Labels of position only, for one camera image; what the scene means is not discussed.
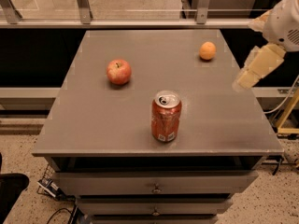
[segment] yellow wooden stand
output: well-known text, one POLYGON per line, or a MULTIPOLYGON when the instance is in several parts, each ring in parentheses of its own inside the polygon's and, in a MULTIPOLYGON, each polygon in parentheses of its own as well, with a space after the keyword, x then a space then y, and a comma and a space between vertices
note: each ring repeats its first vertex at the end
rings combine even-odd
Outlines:
POLYGON ((287 120, 288 116, 291 114, 292 110, 295 108, 299 101, 299 88, 289 101, 288 105, 284 109, 281 117, 279 120, 276 122, 275 126, 278 129, 278 133, 299 133, 299 129, 297 128, 282 128, 283 124, 287 120))

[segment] red apple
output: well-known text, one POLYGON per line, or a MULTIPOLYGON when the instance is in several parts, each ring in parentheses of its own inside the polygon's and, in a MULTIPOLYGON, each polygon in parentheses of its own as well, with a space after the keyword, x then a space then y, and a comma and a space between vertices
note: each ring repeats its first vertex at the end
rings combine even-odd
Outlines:
POLYGON ((123 85, 130 80, 132 70, 128 62, 123 59, 111 61, 107 66, 107 77, 116 85, 123 85))

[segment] white cable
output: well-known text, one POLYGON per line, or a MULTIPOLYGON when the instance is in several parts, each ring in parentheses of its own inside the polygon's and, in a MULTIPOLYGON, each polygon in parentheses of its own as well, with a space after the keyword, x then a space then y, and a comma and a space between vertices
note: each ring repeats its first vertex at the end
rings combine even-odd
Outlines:
POLYGON ((291 93, 292 93, 292 89, 295 87, 298 78, 299 78, 299 76, 297 76, 297 78, 295 79, 295 81, 292 83, 292 86, 291 86, 291 88, 289 89, 288 95, 286 96, 286 98, 284 98, 284 100, 280 103, 280 105, 277 106, 275 109, 272 109, 272 110, 270 110, 270 111, 263 112, 265 115, 266 115, 266 114, 271 114, 271 113, 277 111, 278 109, 280 109, 280 108, 283 106, 283 104, 286 102, 286 100, 290 97, 290 95, 291 95, 291 93))

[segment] can lid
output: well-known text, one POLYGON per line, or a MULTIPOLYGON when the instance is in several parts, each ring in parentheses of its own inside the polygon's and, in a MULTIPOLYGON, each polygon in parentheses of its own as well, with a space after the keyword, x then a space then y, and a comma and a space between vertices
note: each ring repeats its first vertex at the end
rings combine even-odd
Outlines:
POLYGON ((174 91, 160 91, 156 94, 155 102, 163 108, 173 108, 179 104, 180 98, 174 91))

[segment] black chair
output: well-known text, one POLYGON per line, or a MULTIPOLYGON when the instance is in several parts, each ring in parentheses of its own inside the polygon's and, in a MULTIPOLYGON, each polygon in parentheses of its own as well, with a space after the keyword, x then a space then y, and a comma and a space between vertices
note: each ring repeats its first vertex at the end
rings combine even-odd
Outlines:
MULTIPOLYGON (((0 153, 0 170, 2 156, 0 153)), ((29 178, 23 174, 0 175, 0 223, 7 218, 21 192, 28 187, 29 178)))

